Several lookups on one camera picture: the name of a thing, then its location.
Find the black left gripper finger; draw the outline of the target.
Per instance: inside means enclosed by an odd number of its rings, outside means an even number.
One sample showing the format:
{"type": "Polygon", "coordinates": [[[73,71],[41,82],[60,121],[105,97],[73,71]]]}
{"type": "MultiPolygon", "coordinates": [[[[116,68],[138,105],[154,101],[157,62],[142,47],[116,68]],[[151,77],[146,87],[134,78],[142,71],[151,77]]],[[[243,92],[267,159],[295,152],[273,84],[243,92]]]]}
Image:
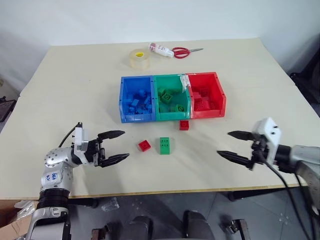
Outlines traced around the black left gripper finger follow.
{"type": "Polygon", "coordinates": [[[118,164],[124,159],[126,159],[129,155],[130,155],[129,153],[121,153],[121,154],[110,156],[108,159],[101,160],[99,162],[99,166],[102,168],[105,168],[105,167],[118,164]]]}
{"type": "Polygon", "coordinates": [[[103,141],[103,140],[106,140],[106,139],[114,139],[114,138],[117,138],[121,135],[125,134],[125,131],[122,131],[122,130],[110,130],[110,131],[106,131],[106,132],[102,132],[102,133],[99,133],[97,135],[97,137],[103,141]]]}

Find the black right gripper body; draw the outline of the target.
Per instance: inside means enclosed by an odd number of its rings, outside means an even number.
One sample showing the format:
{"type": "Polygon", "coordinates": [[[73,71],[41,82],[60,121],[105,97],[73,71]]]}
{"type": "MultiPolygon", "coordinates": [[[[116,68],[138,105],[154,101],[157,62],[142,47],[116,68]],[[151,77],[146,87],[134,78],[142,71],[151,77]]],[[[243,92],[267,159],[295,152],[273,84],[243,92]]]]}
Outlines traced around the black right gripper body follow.
{"type": "Polygon", "coordinates": [[[267,161],[269,149],[266,137],[261,134],[249,133],[248,139],[252,141],[251,159],[248,164],[248,169],[252,171],[255,164],[263,165],[267,161]]]}

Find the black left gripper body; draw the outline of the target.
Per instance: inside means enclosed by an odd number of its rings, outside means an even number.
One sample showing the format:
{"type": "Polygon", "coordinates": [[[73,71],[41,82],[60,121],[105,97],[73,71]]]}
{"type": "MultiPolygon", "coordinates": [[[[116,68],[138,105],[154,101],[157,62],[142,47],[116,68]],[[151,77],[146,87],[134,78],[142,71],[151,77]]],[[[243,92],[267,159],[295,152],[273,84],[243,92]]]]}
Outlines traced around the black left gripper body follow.
{"type": "Polygon", "coordinates": [[[105,149],[102,147],[102,143],[103,140],[100,137],[90,140],[84,155],[90,164],[93,164],[95,167],[104,168],[105,149]]]}

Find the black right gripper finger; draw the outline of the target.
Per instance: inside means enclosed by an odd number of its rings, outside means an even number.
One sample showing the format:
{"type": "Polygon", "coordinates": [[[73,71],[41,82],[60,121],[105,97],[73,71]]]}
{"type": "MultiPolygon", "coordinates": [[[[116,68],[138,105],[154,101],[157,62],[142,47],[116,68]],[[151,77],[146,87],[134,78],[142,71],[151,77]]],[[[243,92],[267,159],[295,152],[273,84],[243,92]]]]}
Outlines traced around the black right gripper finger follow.
{"type": "Polygon", "coordinates": [[[231,151],[225,151],[225,150],[218,150],[217,153],[227,159],[228,161],[232,163],[236,163],[242,166],[245,166],[247,169],[252,169],[253,168],[253,162],[249,160],[247,157],[240,156],[235,152],[231,151]]]}
{"type": "Polygon", "coordinates": [[[255,137],[252,132],[248,131],[241,131],[241,130],[234,130],[227,133],[229,136],[232,136],[236,139],[243,140],[243,141],[254,141],[255,137]]]}

